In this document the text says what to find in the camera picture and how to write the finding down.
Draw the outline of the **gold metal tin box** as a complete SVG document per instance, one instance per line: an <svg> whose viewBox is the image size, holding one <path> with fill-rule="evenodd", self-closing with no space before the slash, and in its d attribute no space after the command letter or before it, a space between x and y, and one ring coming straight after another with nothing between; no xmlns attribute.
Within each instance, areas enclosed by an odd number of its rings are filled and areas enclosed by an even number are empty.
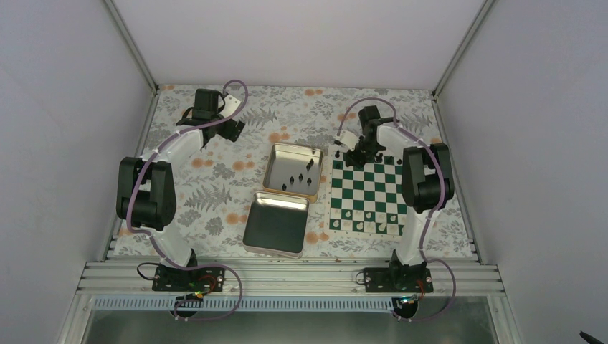
<svg viewBox="0 0 608 344"><path fill-rule="evenodd" d="M318 200L324 153L319 148L275 143L262 180L265 191Z"/></svg>

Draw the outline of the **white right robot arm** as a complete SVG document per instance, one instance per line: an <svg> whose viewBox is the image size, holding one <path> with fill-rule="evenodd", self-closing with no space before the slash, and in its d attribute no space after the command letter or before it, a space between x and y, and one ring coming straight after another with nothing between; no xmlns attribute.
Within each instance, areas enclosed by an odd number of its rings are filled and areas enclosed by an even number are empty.
<svg viewBox="0 0 608 344"><path fill-rule="evenodd" d="M347 147L345 162L362 168L380 152L400 153L401 194L409 208L404 233L394 257L400 264L388 273L390 286L407 291L416 282L410 267L428 262L424 253L426 234L434 214L446 206L455 192L450 149L444 143L427 144L410 133L393 115L383 118L377 106L359 111L360 136L338 126L335 143Z"/></svg>

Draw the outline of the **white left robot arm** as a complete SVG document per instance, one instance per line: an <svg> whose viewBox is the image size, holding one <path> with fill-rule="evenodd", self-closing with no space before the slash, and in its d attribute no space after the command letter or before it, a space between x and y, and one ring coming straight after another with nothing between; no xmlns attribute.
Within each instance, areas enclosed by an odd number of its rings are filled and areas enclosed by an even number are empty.
<svg viewBox="0 0 608 344"><path fill-rule="evenodd" d="M226 90L198 89L194 105L176 129L157 148L139 157L125 157L119 165L116 213L134 234L145 234L173 268L171 281L181 290L199 282L194 253L178 230L171 228L177 203L174 169L182 166L214 136L235 142L244 128L234 116L245 102Z"/></svg>

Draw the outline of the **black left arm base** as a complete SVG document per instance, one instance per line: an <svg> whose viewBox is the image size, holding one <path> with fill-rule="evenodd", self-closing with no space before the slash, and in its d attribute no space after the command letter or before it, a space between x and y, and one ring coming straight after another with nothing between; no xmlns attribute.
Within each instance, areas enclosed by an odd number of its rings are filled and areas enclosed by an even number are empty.
<svg viewBox="0 0 608 344"><path fill-rule="evenodd" d="M161 265L151 288L156 292L221 292L224 279L225 268L221 267L184 271Z"/></svg>

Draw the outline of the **floral patterned table mat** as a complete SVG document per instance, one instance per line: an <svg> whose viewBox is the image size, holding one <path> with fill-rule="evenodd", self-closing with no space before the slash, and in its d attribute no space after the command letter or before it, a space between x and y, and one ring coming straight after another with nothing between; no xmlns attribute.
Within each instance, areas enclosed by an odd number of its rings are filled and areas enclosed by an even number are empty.
<svg viewBox="0 0 608 344"><path fill-rule="evenodd" d="M184 111L194 105L198 88L221 87L163 86L146 138L146 153L175 130ZM427 143L441 142L428 91L249 86L246 108L237 116L246 123L238 141L231 143L216 136L187 163L174 169L179 173L174 177L178 206L174 224L179 233L201 256L255 256L242 246L242 235L253 193L262 189L272 145L322 148L329 161L328 147L344 110L364 97L388 100L409 131ZM320 178L318 201L310 206L302 258L390 258L399 237L357 237L328 229L326 171ZM428 257L473 260L475 256L456 196L438 213L426 238ZM113 256L152 255L156 252L148 238L130 233L123 224Z"/></svg>

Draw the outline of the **front aluminium rail base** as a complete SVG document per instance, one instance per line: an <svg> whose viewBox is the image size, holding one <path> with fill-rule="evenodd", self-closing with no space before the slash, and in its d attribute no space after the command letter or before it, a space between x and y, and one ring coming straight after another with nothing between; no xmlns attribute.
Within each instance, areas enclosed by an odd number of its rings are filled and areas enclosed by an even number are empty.
<svg viewBox="0 0 608 344"><path fill-rule="evenodd" d="M141 259L110 259L88 262L77 285L79 294L134 294L152 292L149 278L141 278L136 267ZM384 267L383 259L304 259L269 258L227 259L235 270L227 273L223 286L225 296L239 293L240 278L246 296L359 296L365 293L360 271L365 267ZM505 293L502 278L495 265L475 261L448 263L452 272L441 264L430 264L435 296L448 296L453 287L459 296L488 296Z"/></svg>

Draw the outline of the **green white chess board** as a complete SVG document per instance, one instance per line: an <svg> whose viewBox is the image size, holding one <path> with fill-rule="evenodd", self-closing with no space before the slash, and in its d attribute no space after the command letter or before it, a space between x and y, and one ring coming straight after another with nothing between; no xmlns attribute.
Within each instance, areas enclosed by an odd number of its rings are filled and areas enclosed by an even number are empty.
<svg viewBox="0 0 608 344"><path fill-rule="evenodd" d="M329 155L328 229L375 239L396 239L404 232L408 207L402 197L400 160L380 155L363 168L347 167L344 152Z"/></svg>

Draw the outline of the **metal tin lid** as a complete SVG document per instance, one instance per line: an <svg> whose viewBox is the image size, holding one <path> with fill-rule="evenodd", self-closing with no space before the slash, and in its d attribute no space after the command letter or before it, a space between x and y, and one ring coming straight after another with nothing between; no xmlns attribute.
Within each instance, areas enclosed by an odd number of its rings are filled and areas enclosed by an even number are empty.
<svg viewBox="0 0 608 344"><path fill-rule="evenodd" d="M301 258L309 206L309 200L303 197L265 191L254 193L242 237L244 249L257 254Z"/></svg>

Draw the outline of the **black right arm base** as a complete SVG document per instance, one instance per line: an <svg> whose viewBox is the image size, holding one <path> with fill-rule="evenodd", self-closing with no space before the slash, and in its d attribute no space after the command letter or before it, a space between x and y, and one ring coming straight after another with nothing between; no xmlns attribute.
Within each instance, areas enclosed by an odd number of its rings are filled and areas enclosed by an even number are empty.
<svg viewBox="0 0 608 344"><path fill-rule="evenodd" d="M367 293L433 292L433 279L425 263L403 267L369 267L362 270Z"/></svg>

